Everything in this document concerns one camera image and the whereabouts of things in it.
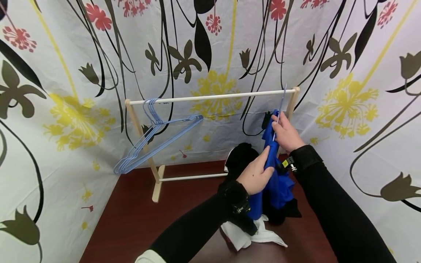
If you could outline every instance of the patterned fabric backdrop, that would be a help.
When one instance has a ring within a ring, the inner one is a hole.
[[[287,84],[301,87],[303,139],[396,260],[421,261],[418,0],[0,0],[0,20],[2,262],[79,261],[112,169],[137,141],[126,98]],[[261,150],[261,121],[279,103],[160,104],[163,119],[205,120],[154,159],[219,160],[244,141]],[[165,126],[149,146],[186,125]]]

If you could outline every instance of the yellow flower print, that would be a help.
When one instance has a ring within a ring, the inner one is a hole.
[[[330,128],[339,133],[339,138],[352,138],[355,133],[364,135],[369,130],[367,122],[378,117],[377,106],[366,104],[368,100],[376,100],[378,90],[362,91],[358,81],[352,81],[351,72],[345,79],[340,79],[337,87],[330,90],[323,99],[326,104],[318,108],[316,123],[319,128]]]
[[[82,200],[86,203],[89,201],[89,198],[93,195],[93,193],[86,188],[85,184],[83,184],[83,188],[85,188],[85,194],[82,195]]]
[[[205,136],[203,136],[203,140],[205,141],[205,142],[210,142],[210,140],[211,140],[211,135],[209,134],[209,133],[207,133],[207,134],[205,134]]]
[[[324,141],[324,140],[329,139],[329,138],[330,138],[330,136],[328,136],[324,139],[319,139],[318,137],[313,137],[313,138],[310,138],[310,144],[313,144],[314,146],[316,146],[316,145],[319,144],[319,142]]]
[[[210,70],[207,78],[197,80],[198,91],[192,91],[193,96],[208,96],[230,93],[240,93],[240,90],[234,90],[236,82],[234,79],[227,81],[227,74],[218,75],[215,70]],[[240,98],[221,98],[214,100],[205,100],[195,103],[190,109],[211,120],[228,119],[234,115],[242,106]]]
[[[97,161],[93,161],[93,162],[92,162],[92,166],[93,166],[93,169],[94,169],[95,171],[99,171],[99,169],[101,168],[101,167],[99,166],[99,163],[98,163]]]
[[[187,144],[187,145],[184,146],[184,151],[191,151],[192,148],[193,148],[192,147],[192,141],[190,141],[189,144]]]
[[[88,228],[88,223],[87,222],[83,222],[82,223],[82,230],[85,230]]]
[[[115,123],[115,118],[110,117],[109,109],[97,108],[92,99],[84,99],[80,104],[75,97],[61,97],[50,94],[56,103],[50,113],[57,124],[43,125],[50,139],[56,137],[57,150],[63,151],[67,146],[70,150],[80,147],[92,147],[99,144],[105,132]]]

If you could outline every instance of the white horizontal rod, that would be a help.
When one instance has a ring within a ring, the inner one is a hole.
[[[295,90],[286,90],[286,93],[294,93]],[[239,97],[254,97],[254,96],[267,96],[284,93],[283,90],[273,91],[258,91],[258,92],[247,92],[247,93],[231,93],[221,95],[209,95],[209,96],[197,96],[197,97],[184,97],[184,98],[160,98],[155,103],[169,103],[178,101],[202,101],[202,100],[213,100],[219,98],[239,98]],[[144,104],[145,101],[130,101],[130,105]]]
[[[227,174],[228,173],[217,173],[217,174],[213,174],[213,175],[195,175],[195,176],[184,176],[184,177],[173,177],[173,178],[161,178],[161,179],[159,179],[159,182],[180,181],[180,180],[211,178],[211,177],[220,177],[220,176],[226,176]]]

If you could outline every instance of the left hand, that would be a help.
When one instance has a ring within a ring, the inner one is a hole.
[[[269,148],[270,147],[267,146],[254,161],[248,164],[237,178],[237,181],[242,184],[249,195],[257,194],[262,191],[275,171],[273,167],[268,167],[266,170],[264,169],[264,165],[269,155]]]

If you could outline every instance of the brown table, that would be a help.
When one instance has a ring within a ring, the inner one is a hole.
[[[220,173],[223,167],[223,161],[174,165],[166,167],[165,177]],[[223,178],[206,178],[167,182],[155,204],[155,181],[149,168],[120,176],[80,263],[133,263],[173,221],[216,193],[222,181]],[[337,262],[299,184],[293,194],[303,218],[287,218],[278,227],[266,225],[288,248],[252,243],[235,252],[217,231],[191,262]]]

